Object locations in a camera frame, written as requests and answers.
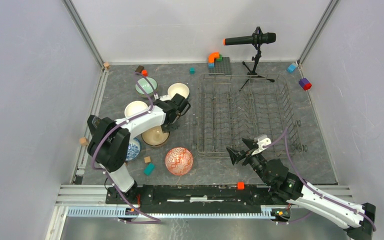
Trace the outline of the teal and white bowl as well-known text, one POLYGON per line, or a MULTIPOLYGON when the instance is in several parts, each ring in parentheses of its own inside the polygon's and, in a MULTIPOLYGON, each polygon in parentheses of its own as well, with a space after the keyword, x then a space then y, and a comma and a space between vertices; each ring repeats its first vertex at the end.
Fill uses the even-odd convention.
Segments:
POLYGON ((177 82, 168 87, 167 94, 170 97, 174 97, 176 94, 179 94, 185 99, 188 99, 190 95, 190 89, 186 84, 177 82))

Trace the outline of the mint green flower bowl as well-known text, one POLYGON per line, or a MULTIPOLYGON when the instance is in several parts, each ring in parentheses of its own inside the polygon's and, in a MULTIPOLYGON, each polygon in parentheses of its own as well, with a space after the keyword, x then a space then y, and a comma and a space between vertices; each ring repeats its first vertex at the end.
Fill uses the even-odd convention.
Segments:
POLYGON ((152 98, 158 91, 158 83, 154 78, 140 78, 134 85, 136 93, 142 98, 147 98, 145 92, 152 98))

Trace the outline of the pink speckled bowl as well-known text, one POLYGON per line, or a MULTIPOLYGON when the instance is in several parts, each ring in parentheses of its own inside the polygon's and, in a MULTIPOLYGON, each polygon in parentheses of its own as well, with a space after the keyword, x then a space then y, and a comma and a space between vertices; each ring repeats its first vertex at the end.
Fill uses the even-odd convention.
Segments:
POLYGON ((142 140, 151 147, 159 147, 165 144, 170 136, 169 132, 164 132, 161 126, 153 127, 141 134, 142 140))

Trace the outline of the orange bowl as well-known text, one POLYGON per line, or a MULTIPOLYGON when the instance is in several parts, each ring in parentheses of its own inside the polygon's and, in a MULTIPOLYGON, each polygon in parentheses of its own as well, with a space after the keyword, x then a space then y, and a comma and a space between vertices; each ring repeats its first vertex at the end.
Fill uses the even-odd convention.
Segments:
POLYGON ((126 118, 129 118, 146 109, 148 109, 148 105, 144 101, 140 101, 140 100, 132 101, 125 107, 124 115, 126 118))

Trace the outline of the blue zigzag pattern bowl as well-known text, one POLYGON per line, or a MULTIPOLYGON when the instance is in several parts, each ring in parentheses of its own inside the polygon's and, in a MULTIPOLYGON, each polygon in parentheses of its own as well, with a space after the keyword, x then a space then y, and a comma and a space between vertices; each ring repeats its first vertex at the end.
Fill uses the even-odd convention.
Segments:
POLYGON ((171 174, 183 176, 192 169, 194 158, 188 149, 175 147, 168 151, 164 163, 171 174))

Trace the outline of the blue floral white bowl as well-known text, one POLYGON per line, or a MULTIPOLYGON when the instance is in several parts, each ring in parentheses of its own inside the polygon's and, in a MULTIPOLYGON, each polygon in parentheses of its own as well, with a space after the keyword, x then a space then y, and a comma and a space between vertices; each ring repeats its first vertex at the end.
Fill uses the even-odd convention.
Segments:
POLYGON ((138 157, 142 150, 142 144, 138 138, 133 138, 129 144, 128 144, 128 149, 127 149, 127 154, 126 154, 126 162, 132 161, 138 157))

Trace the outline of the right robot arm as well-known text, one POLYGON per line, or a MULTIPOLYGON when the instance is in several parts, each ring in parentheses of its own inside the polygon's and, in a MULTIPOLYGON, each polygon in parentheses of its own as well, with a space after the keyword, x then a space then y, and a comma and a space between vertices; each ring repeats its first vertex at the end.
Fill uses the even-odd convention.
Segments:
POLYGON ((291 204, 316 213, 342 228, 353 240, 370 240, 377 230, 376 207, 371 203, 357 204, 326 193, 296 173, 290 172, 280 159, 267 160, 262 152, 271 143, 269 138, 244 138, 248 150, 227 147, 233 165, 250 165, 269 187, 269 199, 279 205, 291 204))

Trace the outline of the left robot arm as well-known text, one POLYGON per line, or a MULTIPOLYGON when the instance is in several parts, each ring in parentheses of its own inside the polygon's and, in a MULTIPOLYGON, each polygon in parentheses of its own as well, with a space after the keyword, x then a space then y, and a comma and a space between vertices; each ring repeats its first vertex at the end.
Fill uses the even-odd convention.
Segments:
POLYGON ((92 138, 87 153, 92 157, 92 167, 95 168, 97 163, 105 171, 118 189, 117 196, 125 204, 131 204, 137 198, 136 181, 125 166, 130 140, 151 128, 174 124, 190 107, 189 101, 176 93, 171 99, 157 99, 125 118, 113 120, 93 114, 88 117, 87 126, 92 138))

